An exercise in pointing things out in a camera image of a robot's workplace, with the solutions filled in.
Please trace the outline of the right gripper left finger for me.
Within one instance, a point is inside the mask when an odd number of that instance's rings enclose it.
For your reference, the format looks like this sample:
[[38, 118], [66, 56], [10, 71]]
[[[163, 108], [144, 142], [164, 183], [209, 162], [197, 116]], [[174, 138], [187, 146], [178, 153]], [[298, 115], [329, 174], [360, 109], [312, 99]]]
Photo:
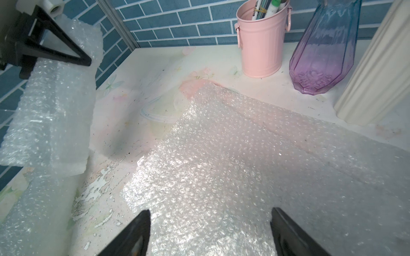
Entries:
[[99, 256], [145, 256], [151, 232], [151, 213], [143, 210]]

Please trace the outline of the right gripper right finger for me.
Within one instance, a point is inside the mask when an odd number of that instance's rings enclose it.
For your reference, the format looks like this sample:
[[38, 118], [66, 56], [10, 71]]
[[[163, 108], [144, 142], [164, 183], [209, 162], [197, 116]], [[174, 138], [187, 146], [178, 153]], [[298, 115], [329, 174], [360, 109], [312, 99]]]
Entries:
[[278, 256], [331, 256], [281, 208], [272, 209], [270, 222]]

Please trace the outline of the cream ribbed cylinder vase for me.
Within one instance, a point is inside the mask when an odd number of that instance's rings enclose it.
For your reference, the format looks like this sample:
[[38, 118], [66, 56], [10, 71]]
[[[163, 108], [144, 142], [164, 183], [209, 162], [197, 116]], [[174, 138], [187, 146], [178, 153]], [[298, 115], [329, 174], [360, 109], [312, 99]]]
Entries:
[[410, 3], [394, 1], [334, 109], [345, 122], [365, 126], [409, 93]]

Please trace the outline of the purple vase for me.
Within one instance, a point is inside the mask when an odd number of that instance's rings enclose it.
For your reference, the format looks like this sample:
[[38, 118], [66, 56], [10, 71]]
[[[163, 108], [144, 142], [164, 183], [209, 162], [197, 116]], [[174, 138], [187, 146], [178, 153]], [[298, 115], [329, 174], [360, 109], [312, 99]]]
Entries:
[[289, 62], [300, 93], [326, 93], [346, 77], [354, 64], [361, 7], [361, 1], [319, 1]]

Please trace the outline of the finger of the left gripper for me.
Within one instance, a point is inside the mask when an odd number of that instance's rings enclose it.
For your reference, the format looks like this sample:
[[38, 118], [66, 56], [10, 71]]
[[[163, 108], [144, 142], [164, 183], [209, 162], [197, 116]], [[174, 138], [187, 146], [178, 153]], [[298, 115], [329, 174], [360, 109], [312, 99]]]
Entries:
[[22, 80], [29, 79], [39, 58], [89, 67], [91, 58], [63, 31], [55, 18], [38, 6], [28, 15], [18, 11], [15, 4], [5, 4], [4, 67], [20, 67]]

